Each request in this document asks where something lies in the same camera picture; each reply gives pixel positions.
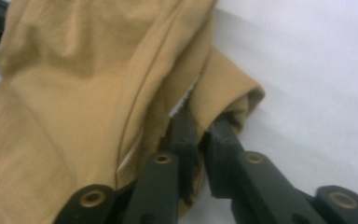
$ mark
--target metal grommet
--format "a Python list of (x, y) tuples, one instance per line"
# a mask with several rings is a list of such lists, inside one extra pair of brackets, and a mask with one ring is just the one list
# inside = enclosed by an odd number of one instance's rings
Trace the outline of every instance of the metal grommet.
[(258, 163), (261, 163), (263, 162), (263, 158), (257, 154), (248, 154), (246, 155), (245, 159), (250, 162), (250, 163), (253, 163), (253, 164), (258, 164)]
[(79, 202), (80, 205), (82, 205), (83, 207), (95, 207), (103, 203), (105, 199), (106, 199), (106, 194), (101, 190), (95, 189), (85, 193), (80, 198)]
[(348, 194), (342, 192), (332, 192), (328, 195), (331, 201), (337, 204), (340, 207), (355, 209), (358, 207), (358, 203)]
[(158, 155), (155, 158), (155, 162), (159, 163), (159, 164), (170, 163), (171, 161), (172, 161), (172, 158), (169, 155)]

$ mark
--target tan cloth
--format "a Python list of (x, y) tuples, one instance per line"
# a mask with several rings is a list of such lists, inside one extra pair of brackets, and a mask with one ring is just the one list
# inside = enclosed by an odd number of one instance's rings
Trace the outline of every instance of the tan cloth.
[(89, 184), (142, 171), (189, 99), (198, 135), (257, 84), (211, 46), (214, 1), (14, 0), (0, 45), (0, 223), (51, 223)]

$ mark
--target beige fabric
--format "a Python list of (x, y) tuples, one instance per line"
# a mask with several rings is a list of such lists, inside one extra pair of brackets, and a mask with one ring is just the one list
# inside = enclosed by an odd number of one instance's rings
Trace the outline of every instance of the beige fabric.
[(211, 47), (213, 4), (11, 3), (0, 45), (0, 223), (51, 223), (77, 189), (130, 183), (196, 78), (199, 137), (225, 109), (242, 123), (263, 92)]

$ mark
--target seam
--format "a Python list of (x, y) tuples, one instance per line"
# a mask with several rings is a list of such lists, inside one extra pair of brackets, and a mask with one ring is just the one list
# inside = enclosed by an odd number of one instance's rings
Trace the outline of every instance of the seam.
[[(179, 4), (180, 2), (177, 3), (177, 5), (174, 7), (174, 9), (172, 10), (173, 12), (175, 12), (174, 14), (178, 13), (177, 12), (177, 9), (179, 8), (179, 6), (181, 6)], [(162, 49), (162, 47), (164, 46), (164, 43), (166, 42), (168, 36), (169, 36), (169, 33), (171, 32), (172, 30), (172, 24), (175, 23), (175, 21), (177, 20), (177, 17), (175, 16), (174, 18), (172, 18), (172, 21), (170, 21), (170, 27), (169, 29), (166, 31), (166, 33), (164, 34), (164, 37), (160, 43), (160, 45), (158, 46), (158, 50), (156, 51), (156, 53), (153, 55), (153, 60), (152, 62), (148, 65), (147, 67), (147, 70), (146, 70), (146, 73), (145, 73), (145, 76), (142, 80), (142, 84), (140, 85), (140, 88), (137, 90), (136, 94), (135, 94), (135, 98), (134, 100), (132, 101), (132, 104), (131, 104), (131, 110), (130, 110), (130, 114), (126, 117), (126, 121), (125, 121), (125, 125), (124, 125), (124, 130), (123, 132), (121, 133), (120, 135), (120, 142), (118, 144), (118, 154), (117, 154), (117, 162), (116, 162), (116, 173), (117, 173), (117, 168), (120, 164), (119, 160), (120, 160), (120, 157), (121, 157), (121, 153), (122, 153), (122, 146), (123, 146), (123, 137), (125, 135), (125, 132), (127, 131), (127, 127), (128, 127), (128, 123), (130, 121), (130, 118), (132, 116), (132, 113), (133, 113), (133, 108), (139, 98), (139, 94), (141, 92), (141, 90), (143, 89), (144, 85), (145, 85), (145, 81), (148, 80), (148, 77), (149, 77), (149, 74), (150, 74), (150, 70), (151, 68), (153, 67), (153, 65), (155, 64), (155, 61), (157, 59), (157, 57), (159, 56), (159, 53)], [(116, 186), (116, 189), (117, 189), (117, 186), (118, 186), (118, 178), (117, 178), (117, 175), (115, 175), (115, 186)]]
[(142, 125), (141, 129), (138, 130), (134, 143), (132, 144), (129, 152), (127, 153), (126, 157), (124, 158), (123, 162), (118, 166), (117, 171), (119, 172), (125, 165), (130, 161), (132, 155), (135, 153), (137, 147), (141, 143), (142, 137), (144, 136), (144, 126)]

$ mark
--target white background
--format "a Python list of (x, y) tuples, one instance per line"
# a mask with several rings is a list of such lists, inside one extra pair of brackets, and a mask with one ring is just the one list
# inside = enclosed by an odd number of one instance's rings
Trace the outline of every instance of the white background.
[[(298, 189), (358, 192), (358, 0), (224, 0), (215, 45), (267, 96), (240, 140)], [(204, 188), (180, 221), (235, 223), (228, 200)]]

